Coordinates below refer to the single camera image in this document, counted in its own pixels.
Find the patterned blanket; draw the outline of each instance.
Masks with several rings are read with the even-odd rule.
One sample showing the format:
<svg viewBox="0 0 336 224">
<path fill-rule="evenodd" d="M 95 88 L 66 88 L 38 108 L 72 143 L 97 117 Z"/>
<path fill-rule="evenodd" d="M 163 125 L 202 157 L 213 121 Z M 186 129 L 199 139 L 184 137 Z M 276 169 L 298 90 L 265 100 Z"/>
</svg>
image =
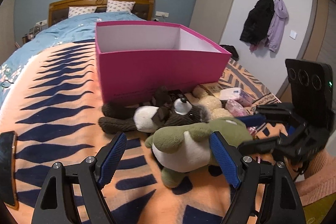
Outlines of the patterned blanket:
<svg viewBox="0 0 336 224">
<path fill-rule="evenodd" d="M 219 81 L 239 86 L 258 104 L 277 98 L 239 63 L 230 60 Z M 37 196 L 50 166 L 81 162 L 95 155 L 112 136 L 102 132 L 102 99 L 95 67 L 95 44 L 76 42 L 44 50 L 19 75 L 1 108 L 1 131 L 18 134 L 15 179 L 19 209 L 10 209 L 18 223 L 29 224 Z M 263 125 L 259 138 L 285 132 L 281 125 Z M 127 149 L 103 195 L 118 224 L 220 223 L 234 190 L 215 166 L 190 173 L 175 189 L 161 182 L 160 169 L 144 146 L 147 135 L 127 133 Z M 82 222 L 89 224 L 80 188 L 74 185 Z M 260 207 L 263 187 L 258 189 Z"/>
</svg>

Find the bed sheet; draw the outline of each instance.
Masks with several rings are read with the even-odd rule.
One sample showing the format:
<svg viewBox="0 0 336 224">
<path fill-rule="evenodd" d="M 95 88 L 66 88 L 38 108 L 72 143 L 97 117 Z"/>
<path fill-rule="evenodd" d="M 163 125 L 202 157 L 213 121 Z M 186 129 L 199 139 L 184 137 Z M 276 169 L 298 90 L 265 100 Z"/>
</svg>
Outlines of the bed sheet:
<svg viewBox="0 0 336 224">
<path fill-rule="evenodd" d="M 277 98 L 239 63 L 230 60 L 219 83 L 239 86 L 258 104 Z M 97 121 L 102 98 L 95 67 L 94 40 L 58 45 L 32 58 L 19 75 L 0 111 L 2 131 L 18 134 L 15 179 L 19 209 L 10 209 L 18 223 L 30 224 L 36 199 L 50 166 L 81 162 L 110 142 Z M 259 138 L 279 135 L 282 125 L 265 124 Z M 192 172 L 175 189 L 161 182 L 160 169 L 151 150 L 144 146 L 147 134 L 127 133 L 127 149 L 110 184 L 102 191 L 118 224 L 220 224 L 230 206 L 234 189 L 220 168 Z M 75 201 L 84 224 L 90 224 L 80 188 Z M 258 188 L 260 206 L 263 187 Z M 250 217 L 249 224 L 255 217 Z"/>
<path fill-rule="evenodd" d="M 18 75 L 28 60 L 42 50 L 55 45 L 95 38 L 98 21 L 143 20 L 129 12 L 92 13 L 65 19 L 38 33 L 30 42 L 17 49 L 0 67 L 0 108 Z"/>
</svg>

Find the white plush belly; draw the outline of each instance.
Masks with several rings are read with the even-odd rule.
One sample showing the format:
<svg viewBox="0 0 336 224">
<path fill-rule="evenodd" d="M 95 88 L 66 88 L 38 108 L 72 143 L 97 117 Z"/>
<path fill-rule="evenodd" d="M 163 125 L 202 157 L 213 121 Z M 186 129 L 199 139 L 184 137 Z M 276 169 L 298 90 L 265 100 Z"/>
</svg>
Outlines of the white plush belly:
<svg viewBox="0 0 336 224">
<path fill-rule="evenodd" d="M 152 145 L 153 153 L 159 163 L 171 170 L 185 173 L 209 164 L 211 152 L 209 139 L 195 142 L 188 131 L 184 132 L 184 142 L 179 150 L 173 154 L 167 154 Z"/>
<path fill-rule="evenodd" d="M 146 133 L 154 133 L 158 126 L 153 123 L 152 117 L 157 112 L 156 106 L 141 106 L 134 113 L 133 120 L 137 130 Z"/>
</svg>

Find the green dinosaur plush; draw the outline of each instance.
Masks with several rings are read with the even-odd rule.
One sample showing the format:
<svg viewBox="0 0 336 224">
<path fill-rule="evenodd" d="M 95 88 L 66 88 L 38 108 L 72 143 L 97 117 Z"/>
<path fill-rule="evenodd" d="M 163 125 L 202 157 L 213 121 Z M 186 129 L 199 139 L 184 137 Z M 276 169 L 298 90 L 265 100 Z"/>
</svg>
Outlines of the green dinosaur plush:
<svg viewBox="0 0 336 224">
<path fill-rule="evenodd" d="M 218 165 L 209 145 L 209 137 L 219 131 L 229 145 L 238 147 L 252 140 L 243 122 L 222 117 L 209 123 L 163 127 L 146 139 L 157 161 L 163 166 L 162 182 L 169 188 L 177 187 L 188 172 L 206 165 Z"/>
</svg>

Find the purple jacket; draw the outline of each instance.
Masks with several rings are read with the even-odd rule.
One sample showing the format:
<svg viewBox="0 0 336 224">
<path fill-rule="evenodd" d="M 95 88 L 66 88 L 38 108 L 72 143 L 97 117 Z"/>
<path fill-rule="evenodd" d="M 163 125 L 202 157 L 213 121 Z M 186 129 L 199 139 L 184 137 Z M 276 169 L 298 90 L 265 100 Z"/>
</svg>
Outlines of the purple jacket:
<svg viewBox="0 0 336 224">
<path fill-rule="evenodd" d="M 272 52 L 276 52 L 280 46 L 284 34 L 285 21 L 288 17 L 288 11 L 283 0 L 274 0 L 274 12 L 265 44 Z"/>
</svg>

